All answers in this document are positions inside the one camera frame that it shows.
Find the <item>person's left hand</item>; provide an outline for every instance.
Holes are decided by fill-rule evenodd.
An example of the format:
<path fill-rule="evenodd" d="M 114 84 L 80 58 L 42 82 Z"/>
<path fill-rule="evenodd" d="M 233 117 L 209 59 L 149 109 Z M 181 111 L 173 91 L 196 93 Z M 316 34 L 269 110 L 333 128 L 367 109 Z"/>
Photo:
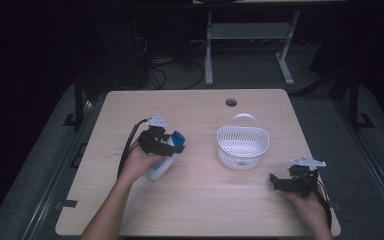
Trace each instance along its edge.
<path fill-rule="evenodd" d="M 139 143 L 135 141 L 130 146 L 130 152 L 124 163 L 120 177 L 128 180 L 130 183 L 136 181 L 139 177 L 148 171 L 152 164 L 166 157 L 161 155 L 146 154 Z"/>

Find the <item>white plastic basket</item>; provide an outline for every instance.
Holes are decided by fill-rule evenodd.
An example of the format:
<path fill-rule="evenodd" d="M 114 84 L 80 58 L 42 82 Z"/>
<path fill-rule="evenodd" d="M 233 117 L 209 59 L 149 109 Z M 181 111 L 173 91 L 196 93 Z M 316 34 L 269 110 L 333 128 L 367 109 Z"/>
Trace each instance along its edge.
<path fill-rule="evenodd" d="M 243 117 L 254 120 L 254 126 L 232 126 L 236 119 Z M 217 141 L 220 162 L 233 170 L 250 170 L 257 167 L 269 147 L 268 133 L 258 128 L 257 120 L 248 113 L 234 116 L 229 126 L 220 128 L 217 131 Z"/>

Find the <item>white plastic mount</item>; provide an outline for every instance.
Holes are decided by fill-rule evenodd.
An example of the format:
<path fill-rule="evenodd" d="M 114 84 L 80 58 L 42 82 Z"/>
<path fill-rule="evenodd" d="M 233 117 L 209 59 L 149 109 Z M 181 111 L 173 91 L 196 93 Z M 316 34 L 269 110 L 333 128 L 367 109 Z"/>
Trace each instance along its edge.
<path fill-rule="evenodd" d="M 314 160 L 313 158 L 307 157 L 305 155 L 302 158 L 291 159 L 289 161 L 294 165 L 300 165 L 300 166 L 326 167 L 325 162 Z"/>
<path fill-rule="evenodd" d="M 155 116 L 146 122 L 146 125 L 153 127 L 168 127 L 168 123 L 161 116 Z"/>

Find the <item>white metal table leg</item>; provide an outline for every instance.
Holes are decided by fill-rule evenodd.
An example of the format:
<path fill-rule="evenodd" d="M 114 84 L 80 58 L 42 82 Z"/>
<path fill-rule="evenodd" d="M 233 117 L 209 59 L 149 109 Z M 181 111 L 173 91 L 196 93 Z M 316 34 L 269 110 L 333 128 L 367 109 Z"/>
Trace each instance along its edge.
<path fill-rule="evenodd" d="M 288 65 L 286 64 L 286 54 L 288 53 L 289 46 L 291 45 L 292 37 L 294 36 L 295 27 L 297 25 L 300 11 L 296 11 L 292 17 L 291 23 L 289 24 L 288 30 L 285 36 L 285 45 L 281 52 L 276 53 L 276 59 L 279 63 L 280 70 L 282 71 L 283 78 L 287 85 L 294 85 L 291 72 L 289 71 Z"/>
<path fill-rule="evenodd" d="M 207 53 L 205 56 L 205 85 L 212 86 L 213 84 L 213 67 L 211 64 L 211 12 L 208 12 Z"/>

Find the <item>human arm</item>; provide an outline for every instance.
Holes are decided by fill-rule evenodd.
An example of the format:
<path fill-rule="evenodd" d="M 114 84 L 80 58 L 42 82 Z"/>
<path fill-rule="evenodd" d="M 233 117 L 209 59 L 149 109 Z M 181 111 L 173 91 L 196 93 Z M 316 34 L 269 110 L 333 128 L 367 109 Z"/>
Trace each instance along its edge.
<path fill-rule="evenodd" d="M 326 212 L 314 193 L 311 193 L 306 198 L 301 198 L 291 192 L 285 192 L 284 194 L 292 202 L 298 215 L 307 225 L 313 239 L 333 239 L 327 222 Z"/>
<path fill-rule="evenodd" d="M 163 156 L 148 155 L 137 142 L 132 144 L 123 170 L 80 239 L 117 239 L 133 183 Z"/>

